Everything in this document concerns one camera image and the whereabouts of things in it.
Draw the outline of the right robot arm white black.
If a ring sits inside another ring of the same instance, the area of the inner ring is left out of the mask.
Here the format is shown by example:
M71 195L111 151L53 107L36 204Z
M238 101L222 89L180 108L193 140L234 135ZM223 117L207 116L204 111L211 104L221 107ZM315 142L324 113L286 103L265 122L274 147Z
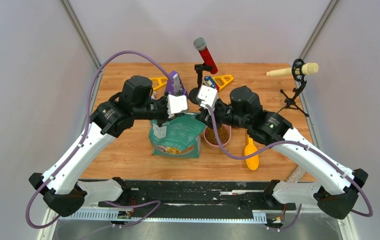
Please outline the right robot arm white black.
M283 116L264 110L259 96L247 86L230 92L230 104L219 98L216 89L205 85L193 89L190 97L200 107L198 120L211 129L217 130L224 124L245 129L264 150L281 153L315 178L312 183L272 180L263 195L268 208L301 203L317 206L330 217L342 220L354 212L360 196L368 210L364 216L372 216L371 204L362 190L367 172L350 169L327 156Z

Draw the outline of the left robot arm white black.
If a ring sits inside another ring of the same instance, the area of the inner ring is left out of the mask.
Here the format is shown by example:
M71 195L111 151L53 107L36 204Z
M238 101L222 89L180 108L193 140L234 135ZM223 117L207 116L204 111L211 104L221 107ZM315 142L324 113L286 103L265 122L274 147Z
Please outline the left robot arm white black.
M135 120L168 121L171 117L171 96L152 98L152 82L145 76L126 80L121 92L98 105L89 125L67 152L44 173L30 176L31 185L40 191L48 207L61 217L74 214L84 205L113 201L120 207L131 200L118 178L84 182L79 178L96 156Z

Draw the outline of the green pet food bag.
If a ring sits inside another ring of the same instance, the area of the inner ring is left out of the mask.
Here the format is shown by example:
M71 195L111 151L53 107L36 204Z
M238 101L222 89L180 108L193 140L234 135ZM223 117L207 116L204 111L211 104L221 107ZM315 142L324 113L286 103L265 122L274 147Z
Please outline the green pet food bag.
M171 121L158 125L151 120L149 141L156 156L194 159L201 149L201 134L206 125L197 120L194 114L184 114Z

